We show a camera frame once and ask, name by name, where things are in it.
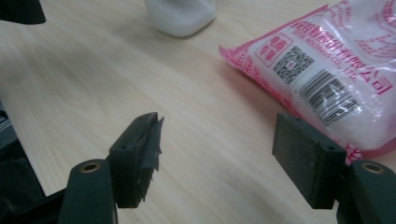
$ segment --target white plastic bag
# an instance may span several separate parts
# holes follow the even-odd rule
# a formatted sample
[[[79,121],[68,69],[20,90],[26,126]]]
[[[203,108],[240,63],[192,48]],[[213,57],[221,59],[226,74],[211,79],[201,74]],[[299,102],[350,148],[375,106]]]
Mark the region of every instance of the white plastic bag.
[[[350,161],[396,137],[395,1],[342,1],[219,51]]]

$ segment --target plastic bag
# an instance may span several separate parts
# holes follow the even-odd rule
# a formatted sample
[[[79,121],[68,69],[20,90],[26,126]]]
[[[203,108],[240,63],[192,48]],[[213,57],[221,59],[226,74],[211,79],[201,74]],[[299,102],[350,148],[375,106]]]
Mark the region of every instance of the plastic bag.
[[[396,143],[395,11],[392,0],[346,0],[219,52],[354,161]]]

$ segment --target barcode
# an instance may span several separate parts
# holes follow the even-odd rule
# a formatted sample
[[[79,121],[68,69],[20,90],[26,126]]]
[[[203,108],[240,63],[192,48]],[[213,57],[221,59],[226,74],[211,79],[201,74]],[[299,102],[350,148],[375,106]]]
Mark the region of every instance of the barcode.
[[[9,119],[0,118],[0,132],[11,125],[11,121]]]
[[[359,107],[345,87],[324,69],[303,85],[299,94],[325,126]]]
[[[274,66],[274,72],[282,78],[286,84],[290,84],[315,60],[309,57],[297,46],[287,52]]]

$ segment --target wooden table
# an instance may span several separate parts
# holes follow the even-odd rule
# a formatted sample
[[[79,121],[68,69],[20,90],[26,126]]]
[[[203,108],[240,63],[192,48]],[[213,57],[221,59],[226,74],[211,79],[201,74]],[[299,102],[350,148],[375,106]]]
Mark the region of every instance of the wooden table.
[[[47,194],[157,111],[160,172],[120,223],[336,223],[271,155],[284,107],[218,53],[336,1],[216,2],[216,19],[181,39],[150,26],[143,0],[42,0],[47,23],[0,22],[0,99]],[[376,160],[396,170],[396,151]]]

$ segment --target qr code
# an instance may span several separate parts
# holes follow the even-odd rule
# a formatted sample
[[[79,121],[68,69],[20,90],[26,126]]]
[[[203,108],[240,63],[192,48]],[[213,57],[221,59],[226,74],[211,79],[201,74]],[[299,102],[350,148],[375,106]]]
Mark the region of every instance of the qr code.
[[[277,62],[274,72],[289,85],[314,61],[306,53],[294,46]]]

